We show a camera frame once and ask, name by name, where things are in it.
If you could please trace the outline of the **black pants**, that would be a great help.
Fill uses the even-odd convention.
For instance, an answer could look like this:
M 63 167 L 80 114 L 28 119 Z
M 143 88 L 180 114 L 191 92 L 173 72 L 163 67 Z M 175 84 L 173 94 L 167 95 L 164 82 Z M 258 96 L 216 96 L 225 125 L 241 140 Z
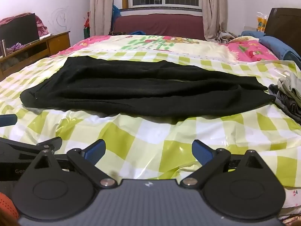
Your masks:
M 25 107 L 107 115 L 229 116 L 272 103 L 254 76 L 179 65 L 70 57 L 50 78 L 20 95 Z

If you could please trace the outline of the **wooden tv cabinet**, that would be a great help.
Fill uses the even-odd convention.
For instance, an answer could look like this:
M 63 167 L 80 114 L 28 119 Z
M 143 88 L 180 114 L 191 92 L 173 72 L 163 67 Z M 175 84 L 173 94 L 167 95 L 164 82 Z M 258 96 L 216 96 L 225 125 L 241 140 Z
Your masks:
M 55 55 L 70 47 L 69 31 L 49 36 L 1 57 L 1 81 L 40 59 Z

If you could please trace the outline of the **black television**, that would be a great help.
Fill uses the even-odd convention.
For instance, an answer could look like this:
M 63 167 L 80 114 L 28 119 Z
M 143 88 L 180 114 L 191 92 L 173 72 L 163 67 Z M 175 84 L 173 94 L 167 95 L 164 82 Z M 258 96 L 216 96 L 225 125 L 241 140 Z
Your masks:
M 17 43 L 26 45 L 39 40 L 35 14 L 30 13 L 2 24 L 1 40 L 5 41 L 7 48 L 11 48 Z

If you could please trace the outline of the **pink floral cloth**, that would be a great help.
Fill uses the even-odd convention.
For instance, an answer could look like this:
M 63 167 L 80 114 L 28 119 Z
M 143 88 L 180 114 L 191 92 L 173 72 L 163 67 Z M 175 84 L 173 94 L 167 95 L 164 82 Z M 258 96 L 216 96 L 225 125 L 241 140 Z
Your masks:
M 6 24 L 7 22 L 10 22 L 14 18 L 22 17 L 22 16 L 25 16 L 27 14 L 30 14 L 30 13 L 22 13 L 22 14 L 15 15 L 15 16 L 12 16 L 12 17 L 4 18 L 4 19 L 1 20 L 1 25 Z M 37 24 L 38 34 L 39 34 L 39 38 L 40 38 L 44 35 L 47 35 L 49 32 L 48 32 L 48 28 L 44 25 L 42 20 L 37 15 L 35 15 L 35 16 L 36 16 L 36 24 Z M 24 46 L 24 45 L 21 45 L 20 43 L 17 43 L 15 46 L 12 46 L 11 48 L 7 48 L 7 49 L 8 50 L 18 50 L 22 46 Z

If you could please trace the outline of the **stack of folded clothes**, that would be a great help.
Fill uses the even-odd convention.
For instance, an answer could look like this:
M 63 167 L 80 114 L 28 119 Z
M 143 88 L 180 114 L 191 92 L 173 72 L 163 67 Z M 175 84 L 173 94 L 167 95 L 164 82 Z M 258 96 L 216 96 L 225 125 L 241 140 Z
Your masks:
M 275 97 L 275 105 L 300 124 L 300 79 L 292 72 L 285 72 L 276 85 L 269 85 L 268 91 Z

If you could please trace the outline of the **red green hanging decoration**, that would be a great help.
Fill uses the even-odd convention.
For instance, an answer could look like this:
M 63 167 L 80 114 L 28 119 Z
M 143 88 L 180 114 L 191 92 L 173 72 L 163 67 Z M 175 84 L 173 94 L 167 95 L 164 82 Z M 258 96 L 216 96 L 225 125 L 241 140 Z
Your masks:
M 90 12 L 87 13 L 87 19 L 84 24 L 84 38 L 87 39 L 90 37 Z

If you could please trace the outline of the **blue pillow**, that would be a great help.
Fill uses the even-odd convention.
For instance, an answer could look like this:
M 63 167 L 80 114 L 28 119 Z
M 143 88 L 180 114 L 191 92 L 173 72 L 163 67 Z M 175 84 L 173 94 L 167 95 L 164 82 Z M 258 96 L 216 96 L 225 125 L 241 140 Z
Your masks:
M 264 32 L 257 31 L 243 31 L 241 36 L 253 36 L 258 38 L 259 43 L 271 50 L 278 59 L 294 61 L 300 69 L 300 55 L 292 47 L 288 46 L 281 40 L 268 36 Z

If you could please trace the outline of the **maroon sofa cover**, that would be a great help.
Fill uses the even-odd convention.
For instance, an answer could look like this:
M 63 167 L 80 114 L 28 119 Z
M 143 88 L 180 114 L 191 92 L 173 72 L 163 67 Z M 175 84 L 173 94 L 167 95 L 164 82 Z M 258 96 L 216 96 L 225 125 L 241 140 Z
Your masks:
M 146 35 L 205 40 L 201 16 L 159 13 L 128 15 L 118 17 L 113 24 L 113 32 L 130 34 L 136 31 Z

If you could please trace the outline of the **blue cloth by window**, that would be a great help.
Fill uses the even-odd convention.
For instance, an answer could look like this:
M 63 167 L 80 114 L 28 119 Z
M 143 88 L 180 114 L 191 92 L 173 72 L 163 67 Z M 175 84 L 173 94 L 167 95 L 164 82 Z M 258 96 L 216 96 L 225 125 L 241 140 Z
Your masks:
M 113 5 L 113 7 L 112 7 L 112 24 L 111 24 L 112 27 L 114 26 L 116 19 L 120 16 L 121 16 L 121 11 L 115 5 Z

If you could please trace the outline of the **yellow plastic bag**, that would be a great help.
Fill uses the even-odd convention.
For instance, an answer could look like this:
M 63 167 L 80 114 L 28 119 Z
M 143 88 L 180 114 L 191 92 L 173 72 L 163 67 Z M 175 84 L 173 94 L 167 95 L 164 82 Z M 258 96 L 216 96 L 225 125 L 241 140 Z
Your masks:
M 264 32 L 267 24 L 268 16 L 261 12 L 257 12 L 257 31 Z

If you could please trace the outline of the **dark wooden headboard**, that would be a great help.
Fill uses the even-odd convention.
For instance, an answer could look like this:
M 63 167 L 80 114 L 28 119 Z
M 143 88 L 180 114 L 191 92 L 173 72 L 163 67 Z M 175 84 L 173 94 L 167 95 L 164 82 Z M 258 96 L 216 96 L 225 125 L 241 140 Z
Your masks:
M 281 40 L 300 55 L 301 9 L 272 8 L 265 34 Z

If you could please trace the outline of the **right beige curtain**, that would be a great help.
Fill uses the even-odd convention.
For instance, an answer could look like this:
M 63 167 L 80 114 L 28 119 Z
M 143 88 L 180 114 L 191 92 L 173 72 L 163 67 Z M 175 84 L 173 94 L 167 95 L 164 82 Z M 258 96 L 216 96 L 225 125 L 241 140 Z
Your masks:
M 227 28 L 228 0 L 201 0 L 204 37 L 216 40 Z

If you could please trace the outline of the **beige curtain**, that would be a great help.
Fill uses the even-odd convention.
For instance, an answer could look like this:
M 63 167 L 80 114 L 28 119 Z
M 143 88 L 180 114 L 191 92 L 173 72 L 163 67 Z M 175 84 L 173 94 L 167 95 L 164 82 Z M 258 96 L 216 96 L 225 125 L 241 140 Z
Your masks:
M 112 23 L 113 0 L 90 0 L 90 36 L 108 35 Z
M 201 0 L 204 37 L 216 40 L 227 28 L 228 0 Z

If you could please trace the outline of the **left beige curtain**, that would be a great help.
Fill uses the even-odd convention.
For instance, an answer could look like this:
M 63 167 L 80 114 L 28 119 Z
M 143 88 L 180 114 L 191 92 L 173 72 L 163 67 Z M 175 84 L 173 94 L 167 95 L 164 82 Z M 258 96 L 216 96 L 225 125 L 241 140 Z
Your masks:
M 112 23 L 113 0 L 90 0 L 90 36 L 108 35 Z

